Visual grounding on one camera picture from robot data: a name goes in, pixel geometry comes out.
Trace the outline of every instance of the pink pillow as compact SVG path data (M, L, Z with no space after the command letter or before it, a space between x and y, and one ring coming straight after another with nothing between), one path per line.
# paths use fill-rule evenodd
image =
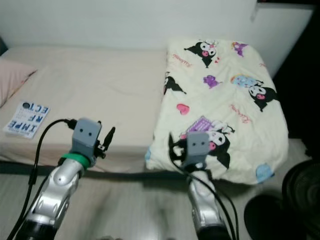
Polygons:
M0 58L0 108L35 71L32 66Z

